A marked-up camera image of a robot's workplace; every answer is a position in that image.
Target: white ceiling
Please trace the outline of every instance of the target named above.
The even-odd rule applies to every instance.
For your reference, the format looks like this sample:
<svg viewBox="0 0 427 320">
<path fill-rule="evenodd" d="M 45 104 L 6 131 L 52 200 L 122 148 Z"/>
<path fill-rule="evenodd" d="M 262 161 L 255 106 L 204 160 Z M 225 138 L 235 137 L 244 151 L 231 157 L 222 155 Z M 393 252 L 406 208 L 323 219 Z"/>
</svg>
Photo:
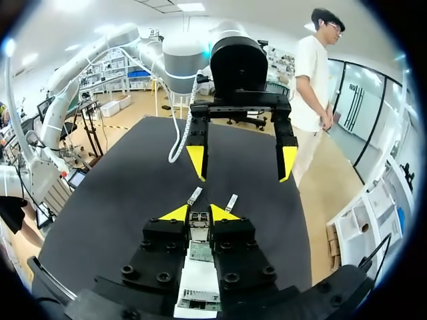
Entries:
<svg viewBox="0 0 427 320">
<path fill-rule="evenodd" d="M 70 11 L 60 11 L 58 1 L 73 3 Z M 13 64 L 20 68 L 24 56 L 36 52 L 38 64 L 43 64 L 60 55 L 64 49 L 76 43 L 86 44 L 96 40 L 93 30 L 100 25 L 134 22 L 147 25 L 149 21 L 166 17 L 181 17 L 182 13 L 162 14 L 135 0 L 42 0 L 42 4 L 23 22 L 18 35 L 17 51 Z M 167 0 L 150 0 L 162 3 Z M 172 0 L 174 3 L 202 2 L 205 13 L 236 21 L 257 23 L 276 29 L 291 37 L 304 37 L 310 32 L 304 25 L 310 22 L 315 7 L 333 11 L 346 24 L 346 31 L 339 43 L 330 48 L 332 53 L 361 56 L 396 67 L 398 55 L 389 39 L 357 0 Z"/>
</svg>

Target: glass wall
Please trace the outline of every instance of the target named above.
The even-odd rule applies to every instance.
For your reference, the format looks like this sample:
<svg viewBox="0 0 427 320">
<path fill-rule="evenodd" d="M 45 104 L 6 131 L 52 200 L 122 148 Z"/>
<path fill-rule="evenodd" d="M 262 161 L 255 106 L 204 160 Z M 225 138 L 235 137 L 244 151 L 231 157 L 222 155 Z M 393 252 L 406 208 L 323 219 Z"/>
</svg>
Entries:
<svg viewBox="0 0 427 320">
<path fill-rule="evenodd" d="M 340 85 L 342 80 L 342 74 L 344 71 L 344 62 L 342 61 L 335 61 L 335 60 L 329 60 L 328 61 L 328 67 L 329 67 L 329 102 L 332 105 L 335 105 L 336 99 L 338 98 L 338 95 L 340 93 Z"/>
<path fill-rule="evenodd" d="M 381 108 L 380 116 L 367 147 L 367 150 L 371 151 L 365 152 L 361 156 L 359 162 L 355 165 L 355 169 L 364 181 L 369 179 L 370 174 L 374 170 L 375 166 L 380 161 L 383 154 L 387 152 L 386 148 L 390 145 L 391 139 L 396 138 L 393 137 L 393 134 L 396 126 L 399 125 L 398 113 L 401 104 L 401 96 L 402 87 L 393 80 L 387 79 L 386 92 L 384 95 L 384 102 Z M 409 93 L 406 95 L 406 103 L 409 105 L 412 104 Z M 398 141 L 403 140 L 408 130 L 409 124 L 409 116 L 408 113 L 405 112 L 403 123 L 401 123 L 400 128 L 398 128 L 398 132 L 400 132 L 400 139 L 398 137 Z M 397 142 L 395 146 L 396 154 L 398 147 L 399 142 Z"/>
<path fill-rule="evenodd" d="M 362 152 L 369 163 L 380 154 L 378 148 L 366 147 L 366 143 L 381 108 L 385 82 L 385 77 L 379 73 L 345 64 L 341 91 L 335 104 L 335 125 L 328 132 L 353 165 L 357 164 Z"/>
</svg>

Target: computer monitor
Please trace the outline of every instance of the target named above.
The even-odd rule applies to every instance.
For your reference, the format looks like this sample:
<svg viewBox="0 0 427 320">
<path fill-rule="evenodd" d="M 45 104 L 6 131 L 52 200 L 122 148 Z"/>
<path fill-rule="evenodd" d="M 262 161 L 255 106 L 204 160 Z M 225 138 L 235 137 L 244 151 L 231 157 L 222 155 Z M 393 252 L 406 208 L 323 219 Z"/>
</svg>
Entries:
<svg viewBox="0 0 427 320">
<path fill-rule="evenodd" d="M 53 100 L 55 100 L 55 97 L 50 97 L 50 98 L 44 100 L 42 103 L 40 103 L 37 106 L 37 110 L 39 112 L 41 122 L 43 122 L 45 120 L 45 115 L 46 115 L 47 109 L 52 104 Z"/>
</svg>

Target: man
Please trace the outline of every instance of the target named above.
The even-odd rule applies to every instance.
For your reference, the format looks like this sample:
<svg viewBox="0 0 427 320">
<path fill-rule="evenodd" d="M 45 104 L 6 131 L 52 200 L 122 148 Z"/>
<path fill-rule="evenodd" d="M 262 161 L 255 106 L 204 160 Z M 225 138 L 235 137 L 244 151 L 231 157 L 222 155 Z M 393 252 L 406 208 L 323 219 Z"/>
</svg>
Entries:
<svg viewBox="0 0 427 320">
<path fill-rule="evenodd" d="M 312 21 L 316 34 L 298 42 L 295 55 L 295 79 L 290 104 L 290 119 L 298 140 L 298 154 L 292 169 L 297 187 L 308 170 L 322 137 L 322 130 L 333 124 L 328 102 L 328 53 L 345 30 L 344 24 L 326 9 L 314 9 Z"/>
</svg>

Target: black table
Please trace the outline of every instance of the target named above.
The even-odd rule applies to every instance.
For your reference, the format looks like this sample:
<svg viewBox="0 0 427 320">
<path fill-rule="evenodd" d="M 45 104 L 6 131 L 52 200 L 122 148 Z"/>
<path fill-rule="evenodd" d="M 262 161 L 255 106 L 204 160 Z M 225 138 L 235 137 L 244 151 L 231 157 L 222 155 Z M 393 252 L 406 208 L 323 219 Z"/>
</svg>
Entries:
<svg viewBox="0 0 427 320">
<path fill-rule="evenodd" d="M 184 122 L 179 125 L 182 132 Z M 168 163 L 174 141 L 171 119 L 147 117 L 108 151 L 47 235 L 39 256 L 47 270 L 76 294 L 92 288 L 96 275 L 120 282 L 120 270 L 137 249 L 147 220 L 177 209 L 200 186 L 194 209 L 207 209 L 209 203 L 225 208 L 233 193 L 239 196 L 233 212 L 255 225 L 279 289 L 310 288 L 306 221 L 293 177 L 278 182 L 274 137 L 211 124 L 205 183 L 186 150 Z M 42 286 L 36 277 L 35 296 L 43 296 Z"/>
</svg>

